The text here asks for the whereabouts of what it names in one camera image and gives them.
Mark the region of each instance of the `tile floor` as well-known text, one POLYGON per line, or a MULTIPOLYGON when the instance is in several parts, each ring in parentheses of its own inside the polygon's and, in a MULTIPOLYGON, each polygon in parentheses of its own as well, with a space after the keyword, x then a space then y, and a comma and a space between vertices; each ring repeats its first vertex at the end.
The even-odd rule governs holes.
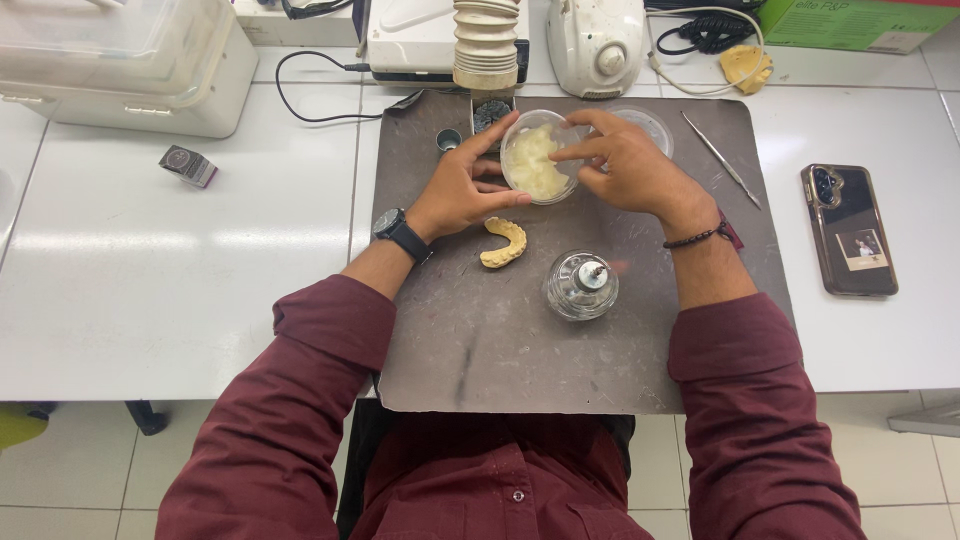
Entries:
MULTIPOLYGON (((885 421, 955 401, 960 390, 820 395, 872 540, 960 539, 960 439, 894 433, 885 421)), ((43 435, 0 454, 0 540, 153 538, 156 509, 211 406, 157 402, 170 426, 145 437, 122 403, 62 404, 43 435)), ((630 515, 657 540, 689 540, 684 417, 637 417, 631 457, 630 515)), ((344 465, 341 454, 338 479, 344 465)))

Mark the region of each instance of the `phone camera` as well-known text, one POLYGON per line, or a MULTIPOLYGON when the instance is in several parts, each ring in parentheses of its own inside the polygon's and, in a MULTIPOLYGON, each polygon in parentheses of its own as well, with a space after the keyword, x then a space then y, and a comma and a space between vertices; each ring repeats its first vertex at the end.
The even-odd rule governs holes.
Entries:
POLYGON ((813 183, 817 190, 817 199, 825 205, 832 205, 836 199, 833 195, 833 187, 837 181, 831 177, 825 169, 813 170, 813 183))

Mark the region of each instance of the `green box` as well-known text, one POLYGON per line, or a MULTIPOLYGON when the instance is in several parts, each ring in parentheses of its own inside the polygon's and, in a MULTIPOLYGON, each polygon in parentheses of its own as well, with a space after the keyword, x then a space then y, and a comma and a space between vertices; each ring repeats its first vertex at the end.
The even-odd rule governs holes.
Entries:
POLYGON ((960 8, 878 0, 768 0, 757 12, 768 45, 907 54, 960 8))

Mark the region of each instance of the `green object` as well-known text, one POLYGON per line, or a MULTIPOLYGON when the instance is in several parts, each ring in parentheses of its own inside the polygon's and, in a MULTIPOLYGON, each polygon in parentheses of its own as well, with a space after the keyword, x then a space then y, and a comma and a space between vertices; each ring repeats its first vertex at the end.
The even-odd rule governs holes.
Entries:
POLYGON ((0 404, 0 450, 29 441, 47 429, 46 420, 30 416, 35 410, 28 404, 0 404))
POLYGON ((767 45, 907 54, 960 8, 878 0, 768 0, 757 12, 767 45))

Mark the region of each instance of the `shirt cuff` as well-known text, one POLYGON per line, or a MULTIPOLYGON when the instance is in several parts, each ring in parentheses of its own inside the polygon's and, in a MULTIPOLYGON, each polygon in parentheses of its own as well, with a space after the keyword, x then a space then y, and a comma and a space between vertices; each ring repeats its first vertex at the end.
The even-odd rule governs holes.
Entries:
POLYGON ((800 341, 765 293, 685 309, 670 335, 667 371, 676 382, 751 375, 803 358, 800 341))
POLYGON ((335 274, 274 304, 274 333, 374 371, 383 369, 396 306, 359 281, 335 274))

